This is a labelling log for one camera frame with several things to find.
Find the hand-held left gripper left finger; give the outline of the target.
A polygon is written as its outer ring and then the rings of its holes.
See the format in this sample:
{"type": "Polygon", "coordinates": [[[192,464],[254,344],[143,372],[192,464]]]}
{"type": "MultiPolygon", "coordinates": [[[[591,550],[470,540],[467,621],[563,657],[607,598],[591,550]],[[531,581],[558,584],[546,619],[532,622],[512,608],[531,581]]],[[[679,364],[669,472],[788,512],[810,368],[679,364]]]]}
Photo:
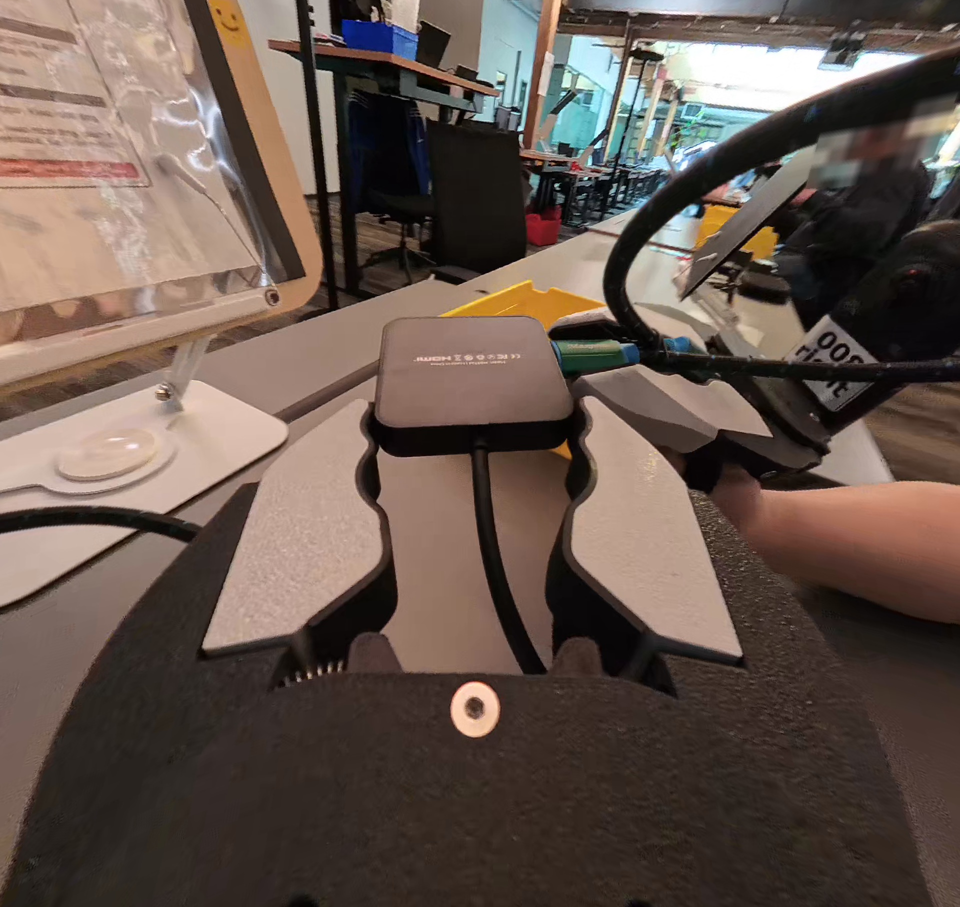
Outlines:
{"type": "Polygon", "coordinates": [[[371,402],[347,403],[262,475],[199,652],[279,654],[275,680],[346,673],[399,601],[371,402]]]}

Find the blue jacket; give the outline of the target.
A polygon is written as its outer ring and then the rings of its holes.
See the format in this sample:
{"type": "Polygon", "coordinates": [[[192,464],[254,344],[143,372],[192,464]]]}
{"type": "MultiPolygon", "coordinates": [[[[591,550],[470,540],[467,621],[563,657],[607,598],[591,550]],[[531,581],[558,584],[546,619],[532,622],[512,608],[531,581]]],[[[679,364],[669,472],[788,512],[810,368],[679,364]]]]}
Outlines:
{"type": "Polygon", "coordinates": [[[374,212],[376,195],[428,195],[426,126],[414,100],[356,90],[347,101],[355,209],[374,212]]]}

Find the blue plastic bin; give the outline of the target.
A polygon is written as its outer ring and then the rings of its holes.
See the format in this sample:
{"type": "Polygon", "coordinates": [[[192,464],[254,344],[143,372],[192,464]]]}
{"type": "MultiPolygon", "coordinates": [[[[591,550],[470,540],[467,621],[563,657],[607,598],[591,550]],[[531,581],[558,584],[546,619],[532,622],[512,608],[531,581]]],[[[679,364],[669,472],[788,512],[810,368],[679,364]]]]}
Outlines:
{"type": "Polygon", "coordinates": [[[341,37],[349,49],[389,54],[409,61],[417,59],[418,35],[401,26],[343,19],[341,27],[341,37]]]}

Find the wooden top desk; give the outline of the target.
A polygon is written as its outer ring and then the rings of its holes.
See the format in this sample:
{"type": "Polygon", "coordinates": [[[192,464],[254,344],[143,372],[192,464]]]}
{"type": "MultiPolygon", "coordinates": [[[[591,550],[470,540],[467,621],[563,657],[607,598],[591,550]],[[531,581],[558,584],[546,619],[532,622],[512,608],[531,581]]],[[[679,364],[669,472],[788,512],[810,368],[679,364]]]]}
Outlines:
{"type": "Polygon", "coordinates": [[[357,250],[357,210],[353,198],[355,166],[348,110],[350,83],[369,82],[378,93],[437,107],[440,120],[447,123],[454,120],[455,112],[471,116],[479,113],[487,102],[495,104],[501,92],[479,80],[470,80],[390,52],[313,43],[311,57],[313,63],[306,69],[304,79],[315,81],[317,73],[325,72],[333,81],[343,256],[343,284],[338,291],[355,300],[368,301],[374,294],[363,287],[357,250]]]}

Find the black hdmi adapter hub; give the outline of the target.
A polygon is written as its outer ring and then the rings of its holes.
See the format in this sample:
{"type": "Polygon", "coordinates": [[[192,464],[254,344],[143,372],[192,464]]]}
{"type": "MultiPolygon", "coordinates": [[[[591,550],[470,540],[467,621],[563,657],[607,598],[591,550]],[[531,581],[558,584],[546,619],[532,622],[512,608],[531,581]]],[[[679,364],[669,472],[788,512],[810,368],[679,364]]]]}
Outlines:
{"type": "Polygon", "coordinates": [[[383,330],[371,434],[396,458],[468,456],[488,593],[525,675],[546,673],[522,621],[498,540],[490,457],[553,450],[574,401],[543,325],[526,315],[407,317],[383,330]]]}

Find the person's right hand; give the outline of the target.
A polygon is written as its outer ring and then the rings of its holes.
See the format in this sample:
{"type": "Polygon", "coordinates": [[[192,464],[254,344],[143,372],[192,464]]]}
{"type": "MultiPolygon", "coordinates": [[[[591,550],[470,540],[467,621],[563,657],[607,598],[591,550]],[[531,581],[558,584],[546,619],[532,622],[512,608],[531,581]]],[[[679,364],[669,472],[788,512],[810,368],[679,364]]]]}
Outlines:
{"type": "Polygon", "coordinates": [[[752,550],[762,547],[772,502],[757,479],[738,464],[724,463],[709,498],[752,550]]]}

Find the black partition panel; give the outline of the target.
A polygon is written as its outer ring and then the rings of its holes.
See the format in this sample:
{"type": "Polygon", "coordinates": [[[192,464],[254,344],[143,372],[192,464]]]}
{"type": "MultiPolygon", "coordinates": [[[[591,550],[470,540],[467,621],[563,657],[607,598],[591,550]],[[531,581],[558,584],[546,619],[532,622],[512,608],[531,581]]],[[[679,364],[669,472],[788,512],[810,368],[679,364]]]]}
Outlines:
{"type": "Polygon", "coordinates": [[[489,125],[428,121],[433,275],[463,284],[527,253],[519,139],[489,125]]]}

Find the row of wooden desks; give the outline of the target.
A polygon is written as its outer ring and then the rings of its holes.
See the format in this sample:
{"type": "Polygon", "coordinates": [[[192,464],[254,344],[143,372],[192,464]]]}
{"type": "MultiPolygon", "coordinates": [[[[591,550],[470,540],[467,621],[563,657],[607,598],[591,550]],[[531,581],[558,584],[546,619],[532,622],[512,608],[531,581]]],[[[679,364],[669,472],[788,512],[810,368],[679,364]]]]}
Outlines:
{"type": "Polygon", "coordinates": [[[573,156],[529,148],[519,155],[534,180],[527,216],[576,229],[642,205],[677,173],[668,147],[635,165],[614,159],[589,166],[573,156]]]}

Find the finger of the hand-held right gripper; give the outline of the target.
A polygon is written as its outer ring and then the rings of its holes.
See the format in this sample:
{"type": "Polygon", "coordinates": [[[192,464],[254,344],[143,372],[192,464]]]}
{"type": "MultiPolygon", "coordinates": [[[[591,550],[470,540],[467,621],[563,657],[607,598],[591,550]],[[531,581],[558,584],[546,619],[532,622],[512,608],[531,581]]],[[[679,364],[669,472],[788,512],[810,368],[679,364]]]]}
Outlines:
{"type": "Polygon", "coordinates": [[[610,309],[565,315],[552,324],[553,341],[624,341],[625,328],[610,309]]]}
{"type": "Polygon", "coordinates": [[[695,384],[650,369],[589,373],[570,383],[573,397],[595,397],[649,443],[681,454],[716,440],[722,432],[770,439],[755,408],[722,381],[695,384]]]}

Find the instruction sign on white stand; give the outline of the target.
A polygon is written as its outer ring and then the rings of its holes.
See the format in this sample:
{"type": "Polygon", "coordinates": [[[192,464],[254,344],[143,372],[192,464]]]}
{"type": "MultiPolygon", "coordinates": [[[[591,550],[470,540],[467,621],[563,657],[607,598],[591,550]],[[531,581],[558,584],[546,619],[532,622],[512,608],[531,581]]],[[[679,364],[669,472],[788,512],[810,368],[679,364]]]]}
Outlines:
{"type": "Polygon", "coordinates": [[[198,378],[323,255],[235,0],[1,0],[2,394],[174,348],[159,384],[2,439],[2,607],[287,440],[198,378]]]}

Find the yellow plastic bin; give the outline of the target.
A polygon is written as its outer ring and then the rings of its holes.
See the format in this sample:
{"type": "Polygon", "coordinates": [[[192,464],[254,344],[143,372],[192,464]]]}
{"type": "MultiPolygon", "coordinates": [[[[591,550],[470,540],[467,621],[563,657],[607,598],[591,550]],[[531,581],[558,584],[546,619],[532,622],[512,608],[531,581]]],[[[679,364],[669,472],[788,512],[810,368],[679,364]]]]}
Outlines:
{"type": "Polygon", "coordinates": [[[739,206],[726,203],[705,208],[693,256],[696,264],[717,267],[746,252],[751,259],[770,258],[781,241],[767,221],[773,209],[758,197],[739,206]]]}
{"type": "Polygon", "coordinates": [[[547,331],[558,319],[600,302],[525,281],[441,315],[442,345],[453,349],[441,374],[465,413],[451,431],[475,471],[489,473],[492,453],[553,448],[570,457],[582,429],[581,402],[560,373],[547,331]]]}

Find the person's right forearm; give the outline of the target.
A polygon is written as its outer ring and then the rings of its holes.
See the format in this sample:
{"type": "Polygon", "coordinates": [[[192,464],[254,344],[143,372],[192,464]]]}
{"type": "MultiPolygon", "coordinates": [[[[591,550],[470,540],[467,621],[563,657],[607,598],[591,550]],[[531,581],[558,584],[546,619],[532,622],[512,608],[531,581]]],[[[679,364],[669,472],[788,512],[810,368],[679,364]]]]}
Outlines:
{"type": "Polygon", "coordinates": [[[958,485],[896,481],[764,491],[770,518],[754,552],[774,572],[958,625],[958,485]]]}

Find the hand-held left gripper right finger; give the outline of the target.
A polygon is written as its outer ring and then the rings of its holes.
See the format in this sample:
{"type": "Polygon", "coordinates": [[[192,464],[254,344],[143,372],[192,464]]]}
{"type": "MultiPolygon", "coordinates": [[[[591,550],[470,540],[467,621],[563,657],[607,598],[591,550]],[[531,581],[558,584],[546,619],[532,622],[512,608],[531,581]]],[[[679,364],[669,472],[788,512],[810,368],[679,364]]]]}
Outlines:
{"type": "Polygon", "coordinates": [[[743,666],[687,485],[599,399],[577,401],[569,496],[546,575],[553,654],[576,638],[608,676],[641,682],[664,657],[743,666]]]}

